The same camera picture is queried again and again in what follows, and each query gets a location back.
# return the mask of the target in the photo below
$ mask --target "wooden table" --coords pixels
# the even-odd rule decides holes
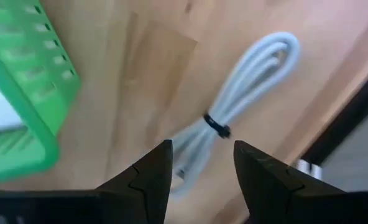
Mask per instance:
[[[42,0],[82,80],[60,133],[58,164],[3,189],[94,188],[212,103],[248,46],[289,31],[297,69],[217,140],[191,192],[169,201],[167,223],[241,223],[232,159],[242,139],[293,162],[368,77],[368,1]]]

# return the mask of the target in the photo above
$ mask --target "green plastic basket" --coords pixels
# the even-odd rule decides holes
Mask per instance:
[[[52,166],[79,78],[38,1],[0,0],[0,92],[25,127],[0,132],[0,181]]]

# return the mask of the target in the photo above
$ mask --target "wood grain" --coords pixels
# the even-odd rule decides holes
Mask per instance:
[[[199,118],[246,48],[289,31],[302,46],[297,69],[236,118],[190,193],[168,204],[166,223],[241,223],[234,141],[293,162],[368,77],[368,1],[42,2],[82,89],[58,164],[4,189],[101,184]]]

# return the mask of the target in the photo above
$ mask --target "green basket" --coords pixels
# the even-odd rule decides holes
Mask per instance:
[[[38,1],[0,0],[0,92],[25,127],[0,132],[0,181],[52,166],[79,78]]]

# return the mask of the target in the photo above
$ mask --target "cable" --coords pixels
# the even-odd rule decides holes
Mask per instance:
[[[299,54],[300,46],[293,34],[278,32],[259,40],[238,61],[208,111],[209,115],[220,125],[229,124],[282,81],[293,70]],[[185,194],[195,183],[209,160],[217,136],[204,119],[174,135],[173,174],[183,180],[179,186],[171,188],[174,197]]]

